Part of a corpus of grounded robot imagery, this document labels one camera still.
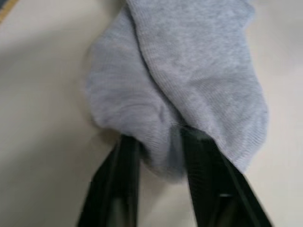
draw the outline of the sock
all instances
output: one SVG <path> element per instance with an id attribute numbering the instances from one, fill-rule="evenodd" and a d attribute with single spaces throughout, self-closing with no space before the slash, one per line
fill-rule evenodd
<path id="1" fill-rule="evenodd" d="M 244 29 L 247 0 L 126 0 L 151 76 L 241 171 L 267 133 L 267 106 Z"/>
<path id="2" fill-rule="evenodd" d="M 181 146 L 171 130 L 180 123 L 177 111 L 152 80 L 142 59 L 129 8 L 92 46 L 92 69 L 86 95 L 96 123 L 133 136 L 146 148 L 145 162 L 173 179 L 183 175 Z"/>

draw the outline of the fabric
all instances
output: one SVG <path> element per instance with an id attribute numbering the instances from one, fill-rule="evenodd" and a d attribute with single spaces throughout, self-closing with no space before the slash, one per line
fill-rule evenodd
<path id="1" fill-rule="evenodd" d="M 252 15 L 246 0 L 127 0 L 92 48 L 97 124 L 141 141 L 161 175 L 183 175 L 180 124 L 211 136 L 243 172 L 267 132 L 244 35 Z"/>

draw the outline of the white surface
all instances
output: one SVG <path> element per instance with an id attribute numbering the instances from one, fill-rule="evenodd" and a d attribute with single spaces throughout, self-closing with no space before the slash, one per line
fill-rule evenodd
<path id="1" fill-rule="evenodd" d="M 20 0 L 0 26 L 0 226 L 72 227 L 114 142 L 90 122 L 80 85 L 110 0 Z M 303 8 L 257 0 L 248 41 L 270 109 L 249 171 L 276 227 L 303 226 Z M 142 172 L 140 226 L 193 226 L 186 185 Z"/>

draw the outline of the knit fabric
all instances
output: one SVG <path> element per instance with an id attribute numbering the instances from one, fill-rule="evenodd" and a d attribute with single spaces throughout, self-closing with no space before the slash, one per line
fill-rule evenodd
<path id="1" fill-rule="evenodd" d="M 267 132 L 244 29 L 247 0 L 127 0 L 93 45 L 94 119 L 141 141 L 147 163 L 181 177 L 176 126 L 204 131 L 242 172 Z"/>

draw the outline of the gray sock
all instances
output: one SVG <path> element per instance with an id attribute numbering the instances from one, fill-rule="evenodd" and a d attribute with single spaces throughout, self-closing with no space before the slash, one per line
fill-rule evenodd
<path id="1" fill-rule="evenodd" d="M 145 145 L 145 161 L 154 172 L 180 178 L 181 157 L 172 158 L 169 152 L 170 130 L 180 122 L 177 111 L 148 73 L 128 7 L 92 46 L 92 53 L 86 94 L 96 123 L 134 136 Z"/>
<path id="2" fill-rule="evenodd" d="M 267 133 L 267 106 L 244 28 L 247 0 L 126 0 L 151 75 L 185 121 L 244 171 Z"/>

